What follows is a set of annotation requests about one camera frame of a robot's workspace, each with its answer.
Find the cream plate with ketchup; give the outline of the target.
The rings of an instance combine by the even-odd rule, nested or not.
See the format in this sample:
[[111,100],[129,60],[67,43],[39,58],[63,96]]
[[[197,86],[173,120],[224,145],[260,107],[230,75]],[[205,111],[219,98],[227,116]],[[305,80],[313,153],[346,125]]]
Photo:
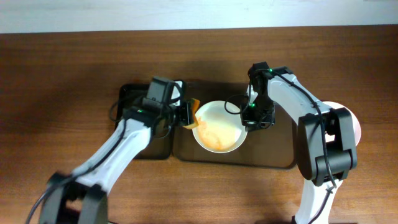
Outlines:
[[245,141],[248,132],[241,123],[239,108],[225,101],[205,103],[197,112],[199,125],[192,129],[199,145],[217,154],[232,152]]

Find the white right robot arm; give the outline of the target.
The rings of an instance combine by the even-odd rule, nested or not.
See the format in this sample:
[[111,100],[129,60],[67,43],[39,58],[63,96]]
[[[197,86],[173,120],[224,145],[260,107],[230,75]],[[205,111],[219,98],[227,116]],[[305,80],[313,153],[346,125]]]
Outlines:
[[262,106],[268,101],[297,125],[295,158],[305,181],[292,223],[328,223],[335,194],[358,163],[352,114],[317,99],[286,69],[259,69],[248,76],[248,104],[241,114],[246,129],[273,125],[271,109]]

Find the yellow sponge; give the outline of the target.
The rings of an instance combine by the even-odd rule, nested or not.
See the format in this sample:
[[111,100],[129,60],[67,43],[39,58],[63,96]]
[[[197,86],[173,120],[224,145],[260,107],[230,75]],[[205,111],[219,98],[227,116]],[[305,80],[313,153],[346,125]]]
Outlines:
[[196,112],[199,108],[200,101],[194,98],[187,100],[181,107],[180,125],[186,129],[193,129],[199,125]]

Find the pink plate with ketchup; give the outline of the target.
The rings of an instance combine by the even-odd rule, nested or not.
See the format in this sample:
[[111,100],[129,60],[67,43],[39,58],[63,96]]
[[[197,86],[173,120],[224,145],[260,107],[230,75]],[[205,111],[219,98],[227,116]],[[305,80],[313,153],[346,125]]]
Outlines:
[[355,145],[357,146],[361,139],[361,125],[360,125],[359,120],[356,117],[356,115],[350,109],[348,109],[346,106],[344,106],[340,103],[333,102],[333,101],[324,101],[323,103],[328,106],[331,106],[333,109],[345,108],[350,112],[352,120],[353,120]]

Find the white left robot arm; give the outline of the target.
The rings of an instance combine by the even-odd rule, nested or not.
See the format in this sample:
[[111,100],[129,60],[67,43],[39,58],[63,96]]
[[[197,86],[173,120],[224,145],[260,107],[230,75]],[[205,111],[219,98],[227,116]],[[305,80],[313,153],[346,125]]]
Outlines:
[[144,100],[125,110],[111,137],[71,174],[55,173],[36,202],[40,223],[108,223],[108,195],[129,163],[163,128],[193,127],[200,102]]

